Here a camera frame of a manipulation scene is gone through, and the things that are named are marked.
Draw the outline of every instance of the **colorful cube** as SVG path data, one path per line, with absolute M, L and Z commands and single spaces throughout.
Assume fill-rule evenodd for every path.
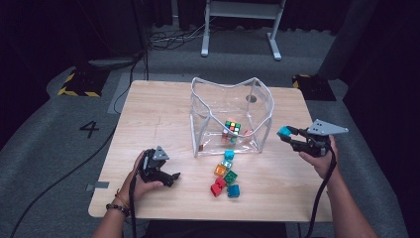
M 219 164 L 214 170 L 214 175 L 218 177 L 222 177 L 226 173 L 227 170 L 228 168 L 226 168 L 224 165 Z
M 237 178 L 237 174 L 235 174 L 233 171 L 228 171 L 228 173 L 223 178 L 228 186 L 230 186 L 232 183 L 234 183 L 235 179 Z
M 222 166 L 226 167 L 227 171 L 231 169 L 232 167 L 232 161 L 230 160 L 223 160 L 222 163 L 220 163 Z
M 239 186 L 237 184 L 231 185 L 228 187 L 228 196 L 229 197 L 239 197 L 240 195 Z
M 226 121 L 225 122 L 225 128 L 223 129 L 222 141 L 223 142 L 228 142 L 228 140 L 230 140 L 230 142 L 232 144 L 235 144 L 236 140 L 237 140 L 237 137 L 228 134 L 228 132 L 231 131 L 233 134 L 239 135 L 240 129 L 241 129 L 241 124 L 240 123 L 236 123 L 236 122 L 232 122 L 232 121 Z
M 225 186 L 226 186 L 226 182 L 223 180 L 223 178 L 217 177 L 214 184 L 210 186 L 210 190 L 214 196 L 218 196 L 220 195 L 220 193 L 222 193 L 222 189 Z
M 232 150 L 225 151 L 225 160 L 232 161 L 234 159 L 235 152 Z

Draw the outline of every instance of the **rubik's cube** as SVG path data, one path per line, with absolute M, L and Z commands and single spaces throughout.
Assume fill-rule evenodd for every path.
M 236 122 L 226 121 L 225 128 L 223 129 L 222 141 L 228 142 L 229 140 L 232 144 L 235 144 L 237 137 L 230 135 L 228 132 L 231 131 L 235 135 L 239 135 L 240 129 L 241 129 L 241 124 L 236 123 Z

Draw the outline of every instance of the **clear plastic bin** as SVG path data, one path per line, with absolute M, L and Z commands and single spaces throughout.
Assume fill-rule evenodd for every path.
M 271 128 L 274 100 L 259 79 L 254 77 L 236 85 L 224 85 L 194 77 L 191 91 L 194 157 L 220 155 L 226 150 L 263 152 Z M 225 126 L 227 122 L 235 123 L 233 130 Z

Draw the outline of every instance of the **yellow black hazard tape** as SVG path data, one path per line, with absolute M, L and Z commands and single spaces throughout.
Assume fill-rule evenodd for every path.
M 58 95 L 100 97 L 108 75 L 109 71 L 95 73 L 95 75 L 92 75 L 93 78 L 89 80 L 89 83 L 85 83 L 85 80 L 77 77 L 76 70 L 73 70 L 65 79 Z

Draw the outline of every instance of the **black cable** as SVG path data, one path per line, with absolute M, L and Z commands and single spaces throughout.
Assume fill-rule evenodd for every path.
M 32 202 L 31 204 L 28 205 L 28 207 L 25 209 L 24 213 L 21 215 L 21 217 L 19 218 L 18 222 L 15 224 L 15 227 L 13 228 L 12 234 L 10 235 L 10 237 L 14 237 L 16 231 L 18 230 L 19 225 L 21 224 L 22 220 L 24 219 L 25 215 L 28 213 L 28 211 L 32 208 L 32 206 L 45 194 L 47 193 L 50 189 L 52 189 L 53 187 L 55 187 L 57 184 L 59 184 L 61 181 L 63 181 L 64 179 L 66 179 L 67 177 L 69 177 L 71 174 L 73 174 L 75 171 L 77 171 L 78 169 L 80 169 L 82 166 L 84 166 L 86 163 L 88 163 L 90 160 L 92 160 L 104 147 L 105 145 L 109 142 L 109 140 L 112 138 L 112 135 L 114 135 L 116 127 L 114 127 L 114 129 L 112 130 L 111 134 L 108 136 L 108 138 L 105 140 L 105 142 L 102 144 L 102 146 L 95 152 L 93 153 L 89 158 L 87 158 L 84 162 L 82 162 L 80 165 L 78 165 L 76 168 L 74 168 L 73 170 L 71 170 L 70 172 L 68 172 L 66 175 L 64 175 L 63 177 L 61 177 L 60 179 L 58 179 L 56 182 L 54 182 L 53 184 L 51 184 L 49 187 L 47 187 L 43 192 L 41 192 Z
M 327 171 L 327 174 L 326 174 L 324 180 L 322 181 L 321 186 L 319 187 L 318 192 L 316 194 L 315 201 L 314 201 L 314 206 L 312 208 L 312 216 L 311 216 L 311 221 L 310 221 L 310 225 L 309 225 L 309 230 L 308 230 L 308 233 L 306 234 L 305 238 L 310 238 L 311 235 L 312 235 L 312 231 L 313 231 L 314 224 L 315 224 L 316 212 L 317 212 L 317 209 L 318 209 L 319 199 L 321 198 L 322 191 L 324 190 L 325 186 L 327 185 L 328 180 L 330 179 L 331 175 L 333 174 L 333 170 L 337 165 L 336 154 L 334 153 L 331 146 L 328 145 L 327 148 L 332 153 L 331 163 L 330 163 L 330 167 Z
M 115 102 L 114 102 L 114 111 L 117 113 L 117 114 L 121 114 L 121 112 L 119 112 L 119 111 L 117 111 L 117 109 L 115 108 L 115 105 L 117 104 L 117 102 L 118 102 L 118 100 L 120 100 L 120 98 L 130 89 L 130 87 L 131 87 L 131 84 L 133 83 L 133 70 L 134 70 L 134 68 L 136 67 L 136 64 L 137 64 L 137 62 L 139 62 L 139 59 L 133 64 L 133 66 L 131 67 L 131 69 L 130 69 L 130 82 L 129 82 L 129 85 L 128 85 L 128 87 L 126 88 L 126 90 L 124 90 L 124 92 L 123 93 L 121 93 L 118 97 L 117 97 L 117 99 L 115 99 Z
M 139 175 L 140 171 L 141 171 L 141 166 L 143 165 L 143 162 L 145 160 L 145 157 L 149 156 L 149 151 L 150 150 L 146 150 L 143 153 L 142 158 L 139 161 L 139 164 L 136 167 L 136 170 L 133 174 L 133 177 L 130 181 L 130 190 L 129 190 L 129 198 L 130 198 L 130 215 L 131 215 L 131 221 L 132 221 L 132 232 L 133 232 L 133 237 L 136 238 L 137 237 L 137 228 L 136 228 L 136 209 L 134 207 L 134 190 L 136 189 L 136 181 L 137 181 L 137 176 Z

